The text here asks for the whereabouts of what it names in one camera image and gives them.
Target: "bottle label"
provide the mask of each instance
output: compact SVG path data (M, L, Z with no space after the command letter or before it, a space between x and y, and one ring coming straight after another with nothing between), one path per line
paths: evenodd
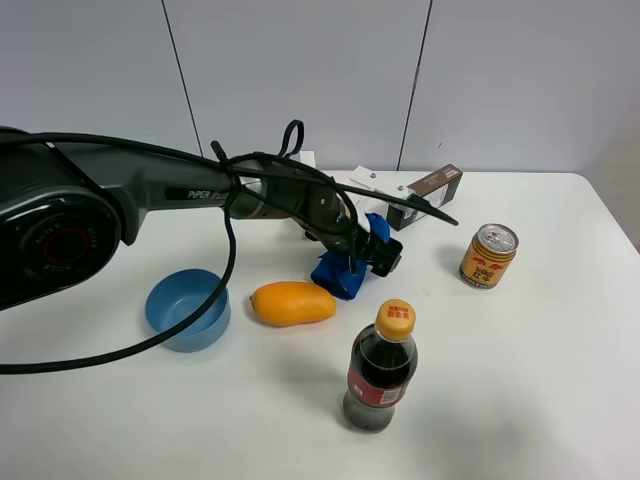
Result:
M349 390L358 400L371 407L390 407L398 403L407 391L408 383L393 389L374 387L363 379L353 366L347 375Z

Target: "plastic bowl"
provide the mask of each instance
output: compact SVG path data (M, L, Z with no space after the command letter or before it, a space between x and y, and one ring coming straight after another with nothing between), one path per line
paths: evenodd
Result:
M156 333L187 318L211 295L220 277L208 270L182 270L158 283L147 297L145 316ZM209 309L186 330L164 345L179 352L197 352L212 345L229 326L231 307L225 288Z

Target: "white table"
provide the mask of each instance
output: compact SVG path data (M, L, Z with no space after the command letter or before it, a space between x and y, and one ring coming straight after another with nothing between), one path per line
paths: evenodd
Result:
M417 172L380 173L408 183ZM247 298L304 280L322 247L293 222L237 221L232 323L208 350L0 378L0 477L102 479L640 478L640 256L570 174L465 173L445 206L396 233L404 259L326 322L251 319ZM472 234L501 222L518 255L493 291L456 277ZM0 362L63 359L139 341L153 285L221 272L217 210L149 215L96 277L0 314ZM351 343L383 300L416 309L420 364L387 430L346 428Z

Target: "red ring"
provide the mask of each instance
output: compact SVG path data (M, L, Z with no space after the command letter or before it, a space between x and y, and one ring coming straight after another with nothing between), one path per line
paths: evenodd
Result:
M67 234L67 233L79 233L80 236L82 237L82 240L84 240L84 246L82 247L82 252L80 252L79 255L76 255L75 257L73 257L73 258L71 258L69 260L58 260L58 259L54 258L53 256L51 256L51 252L49 251L49 243L54 238L56 238L56 237L58 237L60 235L63 235L63 234ZM49 238L47 238L47 241L44 244L44 257L48 262L53 263L54 265L68 265L68 264L73 263L76 260L82 258L84 256L84 254L87 253L87 250L89 250L89 236L87 235L87 232L85 232L81 228L76 228L76 227L63 228L62 230L58 230L53 235L51 235Z

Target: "cola bottle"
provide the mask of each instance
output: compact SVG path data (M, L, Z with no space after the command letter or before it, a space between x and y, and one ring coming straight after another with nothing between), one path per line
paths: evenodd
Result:
M407 302L387 300L374 324L356 337L342 406L356 428L379 432L389 425L418 365L411 332L415 311Z

